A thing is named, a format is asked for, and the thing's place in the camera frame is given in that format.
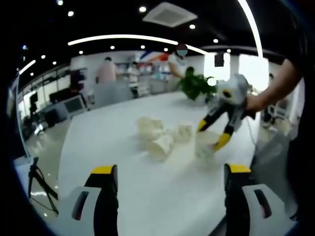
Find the white table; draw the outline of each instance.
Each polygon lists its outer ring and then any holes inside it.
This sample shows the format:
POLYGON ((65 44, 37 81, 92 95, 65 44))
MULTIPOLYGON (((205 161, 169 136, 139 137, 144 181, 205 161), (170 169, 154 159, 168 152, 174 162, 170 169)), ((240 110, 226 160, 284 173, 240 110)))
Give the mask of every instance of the white table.
MULTIPOLYGON (((185 95, 169 93, 103 107, 73 118, 59 168, 59 195, 83 186, 92 169, 118 165, 118 233, 120 236, 207 236, 225 216, 223 168, 197 167, 188 146, 172 159, 150 158, 137 137, 135 121, 141 116, 161 118, 166 126, 192 121, 197 128, 206 107, 189 105, 185 95)), ((249 119, 258 137, 259 120, 249 119)), ((223 115, 210 130, 221 133, 223 115)), ((254 145, 246 121, 217 156, 227 162, 250 165, 254 145)))

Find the green plant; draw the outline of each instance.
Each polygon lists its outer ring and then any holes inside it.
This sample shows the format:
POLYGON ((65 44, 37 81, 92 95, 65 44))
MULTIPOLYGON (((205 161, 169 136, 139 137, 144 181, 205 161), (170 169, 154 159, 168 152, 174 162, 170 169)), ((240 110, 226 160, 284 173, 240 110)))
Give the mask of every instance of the green plant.
POLYGON ((216 92, 216 86, 208 85, 207 81, 212 76, 204 77, 203 75, 194 75, 194 68, 188 67, 185 73, 185 77, 180 80, 178 86, 186 96, 195 100, 200 94, 206 94, 208 99, 211 99, 212 94, 216 92))

